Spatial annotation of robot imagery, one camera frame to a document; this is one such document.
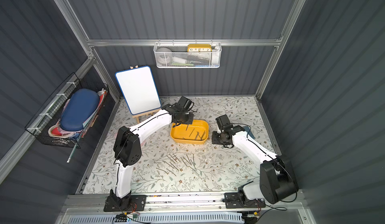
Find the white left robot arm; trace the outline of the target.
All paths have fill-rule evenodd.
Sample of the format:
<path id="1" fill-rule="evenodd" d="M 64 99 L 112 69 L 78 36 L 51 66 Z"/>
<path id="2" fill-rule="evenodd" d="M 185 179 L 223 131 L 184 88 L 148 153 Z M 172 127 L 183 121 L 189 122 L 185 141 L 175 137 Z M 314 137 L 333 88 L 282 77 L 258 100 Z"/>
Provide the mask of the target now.
<path id="1" fill-rule="evenodd" d="M 116 167 L 116 184 L 112 192 L 123 199 L 131 195 L 133 169 L 142 156 L 141 145 L 152 134 L 165 126 L 190 125 L 194 120 L 194 102 L 182 96 L 174 104 L 166 104 L 153 116 L 132 127 L 122 126 L 113 147 Z"/>

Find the yellow plastic storage box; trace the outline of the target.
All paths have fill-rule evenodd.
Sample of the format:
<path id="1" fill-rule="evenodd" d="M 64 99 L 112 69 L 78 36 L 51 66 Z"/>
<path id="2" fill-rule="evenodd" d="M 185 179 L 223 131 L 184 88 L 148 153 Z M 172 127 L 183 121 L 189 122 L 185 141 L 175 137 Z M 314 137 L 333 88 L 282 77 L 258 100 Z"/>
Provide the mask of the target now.
<path id="1" fill-rule="evenodd" d="M 209 125 L 204 120 L 194 120 L 192 124 L 172 127 L 170 136 L 176 143 L 204 144 L 209 136 Z"/>

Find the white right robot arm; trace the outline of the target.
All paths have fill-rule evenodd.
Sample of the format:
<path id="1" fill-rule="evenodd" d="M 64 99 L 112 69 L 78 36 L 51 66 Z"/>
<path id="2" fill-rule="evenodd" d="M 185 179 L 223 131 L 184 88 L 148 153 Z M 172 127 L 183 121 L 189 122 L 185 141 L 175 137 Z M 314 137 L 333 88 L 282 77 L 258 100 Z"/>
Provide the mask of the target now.
<path id="1" fill-rule="evenodd" d="M 212 133 L 212 144 L 225 148 L 236 147 L 255 164 L 259 164 L 259 180 L 249 182 L 238 190 L 241 200 L 264 199 L 271 204 L 282 201 L 299 191 L 291 160 L 264 148 L 252 138 L 246 124 L 232 123 L 227 115 L 216 118 L 217 131 Z"/>

